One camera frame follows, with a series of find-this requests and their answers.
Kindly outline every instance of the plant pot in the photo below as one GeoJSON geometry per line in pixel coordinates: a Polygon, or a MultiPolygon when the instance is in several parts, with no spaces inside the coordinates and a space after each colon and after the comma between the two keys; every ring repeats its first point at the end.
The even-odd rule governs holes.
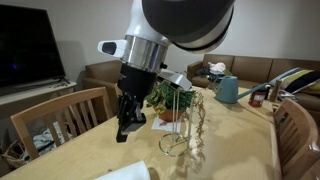
{"type": "MultiPolygon", "coordinates": [[[[178,117],[176,119],[180,119],[181,115],[184,111],[179,110],[178,111],[178,117]]],[[[173,110],[167,109],[164,113],[159,114],[159,118],[166,122],[172,122],[173,121],[173,110]]]]}

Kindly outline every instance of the green plant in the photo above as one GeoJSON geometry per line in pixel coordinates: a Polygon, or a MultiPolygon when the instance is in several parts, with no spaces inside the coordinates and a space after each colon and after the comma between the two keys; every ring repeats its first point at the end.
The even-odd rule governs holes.
{"type": "MultiPolygon", "coordinates": [[[[159,85],[155,85],[151,94],[146,97],[147,107],[153,106],[156,109],[157,114],[163,113],[167,109],[173,109],[173,102],[177,102],[178,93],[174,98],[176,90],[172,88],[169,82],[162,82],[159,85]]],[[[179,90],[179,104],[175,109],[185,111],[191,105],[192,98],[196,96],[195,91],[179,90]]]]}

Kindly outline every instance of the potted plant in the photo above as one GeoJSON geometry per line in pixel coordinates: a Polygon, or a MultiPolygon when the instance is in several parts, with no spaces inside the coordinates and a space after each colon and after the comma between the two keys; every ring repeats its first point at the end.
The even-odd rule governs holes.
{"type": "Polygon", "coordinates": [[[179,104],[173,107],[174,102],[178,101],[176,89],[170,86],[169,82],[162,82],[155,85],[151,94],[146,97],[147,107],[153,107],[159,118],[164,121],[172,121],[173,110],[178,110],[178,119],[181,114],[191,105],[192,99],[196,96],[196,91],[184,91],[179,89],[179,104]]]}

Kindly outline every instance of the basket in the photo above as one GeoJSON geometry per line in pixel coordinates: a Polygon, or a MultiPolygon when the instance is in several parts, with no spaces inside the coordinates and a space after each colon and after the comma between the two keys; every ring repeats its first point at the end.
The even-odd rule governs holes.
{"type": "Polygon", "coordinates": [[[15,140],[6,150],[2,157],[14,168],[19,168],[27,162],[22,159],[25,148],[20,140],[15,140]]]}

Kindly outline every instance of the white wall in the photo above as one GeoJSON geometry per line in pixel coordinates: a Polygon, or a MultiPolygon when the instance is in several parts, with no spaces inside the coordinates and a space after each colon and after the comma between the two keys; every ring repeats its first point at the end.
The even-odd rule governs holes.
{"type": "MultiPolygon", "coordinates": [[[[47,9],[67,72],[73,81],[86,64],[114,58],[98,53],[100,40],[121,39],[132,0],[0,0],[1,4],[47,9]]],[[[210,53],[320,60],[320,1],[236,0],[225,41],[210,53]]],[[[169,68],[182,72],[203,55],[170,46],[169,68]]]]}

